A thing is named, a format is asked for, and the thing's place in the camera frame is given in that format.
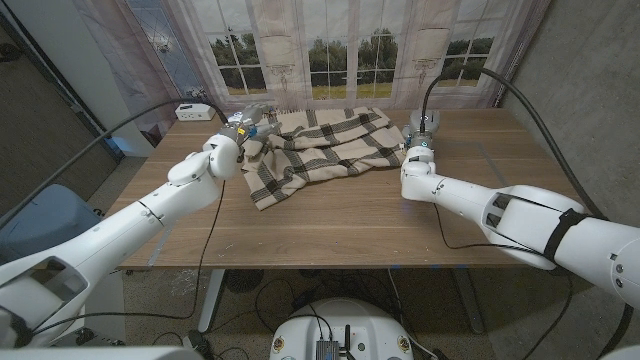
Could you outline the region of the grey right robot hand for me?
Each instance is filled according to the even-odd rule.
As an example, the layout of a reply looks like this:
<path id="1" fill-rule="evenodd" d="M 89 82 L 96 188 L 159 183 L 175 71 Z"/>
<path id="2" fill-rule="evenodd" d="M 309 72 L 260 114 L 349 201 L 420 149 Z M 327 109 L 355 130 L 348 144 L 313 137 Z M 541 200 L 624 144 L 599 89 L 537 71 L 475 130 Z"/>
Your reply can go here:
<path id="1" fill-rule="evenodd" d="M 440 118 L 441 114 L 437 110 L 426 110 L 425 114 L 420 109 L 412 111 L 409 123 L 402 130 L 406 149 L 417 146 L 431 148 L 433 136 L 440 126 Z"/>

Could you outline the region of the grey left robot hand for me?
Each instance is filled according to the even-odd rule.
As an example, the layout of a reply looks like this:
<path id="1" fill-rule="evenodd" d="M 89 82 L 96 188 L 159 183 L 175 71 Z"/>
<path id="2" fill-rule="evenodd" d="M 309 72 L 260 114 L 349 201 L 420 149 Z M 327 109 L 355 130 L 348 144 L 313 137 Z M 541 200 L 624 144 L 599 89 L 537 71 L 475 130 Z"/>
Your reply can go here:
<path id="1" fill-rule="evenodd" d="M 247 140 L 264 140 L 270 134 L 277 134 L 282 124 L 273 120 L 273 108 L 263 103 L 252 103 L 234 113 L 219 130 L 220 135 L 234 140 L 242 146 Z"/>

